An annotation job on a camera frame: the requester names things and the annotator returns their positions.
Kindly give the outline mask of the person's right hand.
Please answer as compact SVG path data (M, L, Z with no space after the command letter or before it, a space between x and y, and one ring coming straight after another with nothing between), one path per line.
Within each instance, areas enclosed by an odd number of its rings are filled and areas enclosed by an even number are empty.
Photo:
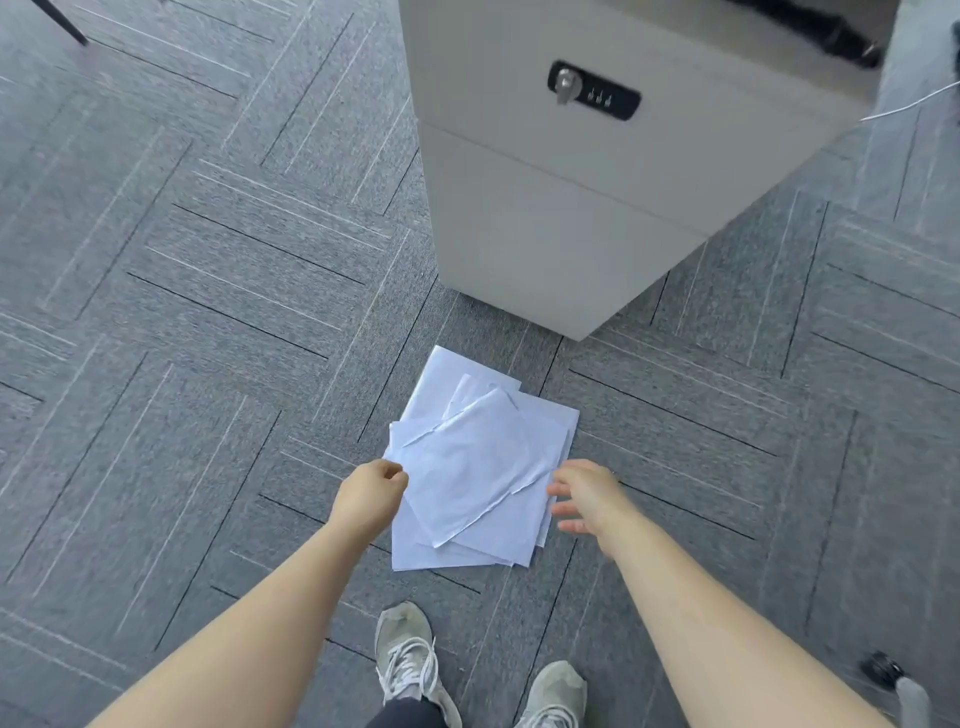
M550 513L558 530L593 537L615 562L646 522L613 472L590 460L564 461L554 471L547 492L556 498Z

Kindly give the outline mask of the black chair caster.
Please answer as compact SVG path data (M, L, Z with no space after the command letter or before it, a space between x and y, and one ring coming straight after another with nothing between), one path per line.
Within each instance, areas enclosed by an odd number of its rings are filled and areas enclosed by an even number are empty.
M873 685L891 693L906 678L902 667L883 651L874 651L859 661L859 670Z

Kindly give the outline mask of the person's left grey sneaker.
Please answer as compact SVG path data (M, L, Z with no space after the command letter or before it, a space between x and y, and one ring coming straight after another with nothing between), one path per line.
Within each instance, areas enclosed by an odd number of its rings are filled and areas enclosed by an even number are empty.
M448 728L463 728L460 712L440 677L429 620L416 603L402 601L380 613L374 655L383 705L397 698L425 698L438 705Z

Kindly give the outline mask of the grey metal drawer cabinet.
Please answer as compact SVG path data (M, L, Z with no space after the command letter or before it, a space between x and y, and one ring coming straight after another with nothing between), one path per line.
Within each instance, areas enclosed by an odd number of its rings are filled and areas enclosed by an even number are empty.
M875 108L901 3L398 0L441 283L592 334Z

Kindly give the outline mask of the person's dark trouser leg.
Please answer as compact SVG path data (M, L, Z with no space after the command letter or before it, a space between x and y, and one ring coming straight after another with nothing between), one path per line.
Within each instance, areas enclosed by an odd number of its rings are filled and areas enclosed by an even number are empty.
M449 728L441 708L426 698L387 701L365 728Z

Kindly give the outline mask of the person's left hand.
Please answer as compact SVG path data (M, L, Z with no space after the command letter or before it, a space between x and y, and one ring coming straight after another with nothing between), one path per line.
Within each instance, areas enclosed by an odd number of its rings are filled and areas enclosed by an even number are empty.
M375 480L374 461L354 468L337 491L327 525L363 546L377 540L392 524L404 492L394 492Z

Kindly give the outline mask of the person's right grey sneaker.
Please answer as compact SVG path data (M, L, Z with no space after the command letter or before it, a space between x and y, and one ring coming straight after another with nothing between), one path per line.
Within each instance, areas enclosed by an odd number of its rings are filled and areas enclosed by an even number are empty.
M535 676L513 728L581 728L588 683L569 661L552 661Z

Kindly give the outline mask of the black combination lock panel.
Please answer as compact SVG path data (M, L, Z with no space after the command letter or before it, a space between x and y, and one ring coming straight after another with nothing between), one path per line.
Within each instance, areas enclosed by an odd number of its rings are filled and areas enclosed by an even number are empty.
M574 68L582 76L582 92L579 99L569 105L577 103L624 122L629 121L640 108L643 99L641 91L562 59L552 63L547 77L547 87L554 94L556 74L560 67Z

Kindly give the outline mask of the person's right forearm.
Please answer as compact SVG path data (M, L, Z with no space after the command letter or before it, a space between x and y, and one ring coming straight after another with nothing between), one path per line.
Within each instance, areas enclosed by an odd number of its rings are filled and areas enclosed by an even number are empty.
M690 728L894 728L639 513L598 537Z

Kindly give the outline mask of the person's left forearm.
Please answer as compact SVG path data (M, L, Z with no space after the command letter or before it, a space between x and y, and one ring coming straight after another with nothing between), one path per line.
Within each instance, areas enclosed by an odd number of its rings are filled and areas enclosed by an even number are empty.
M354 569L392 517L330 516L87 728L289 728Z

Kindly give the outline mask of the torn white paper sheet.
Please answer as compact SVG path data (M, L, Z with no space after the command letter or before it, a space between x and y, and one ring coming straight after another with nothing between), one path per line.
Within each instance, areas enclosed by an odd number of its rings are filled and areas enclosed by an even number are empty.
M508 393L490 388L400 450L409 475L404 497L434 548L537 477L524 419Z

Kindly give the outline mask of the person's grey sneaker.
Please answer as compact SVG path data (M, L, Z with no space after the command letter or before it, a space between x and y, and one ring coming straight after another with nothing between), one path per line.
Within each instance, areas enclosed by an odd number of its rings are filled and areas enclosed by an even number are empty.
M513 728L581 728L588 683L569 661L552 661L535 676Z
M425 698L438 705L448 728L463 728L460 712L440 677L429 620L416 603L402 601L380 613L374 655L383 705L397 698Z

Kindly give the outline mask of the black thin furniture leg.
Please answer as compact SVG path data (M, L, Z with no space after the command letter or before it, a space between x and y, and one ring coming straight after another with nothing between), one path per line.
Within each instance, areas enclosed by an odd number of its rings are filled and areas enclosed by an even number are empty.
M82 46L90 44L89 39L74 25L74 23L52 2L52 0L30 0L42 13L51 18L61 29L65 30L75 41Z

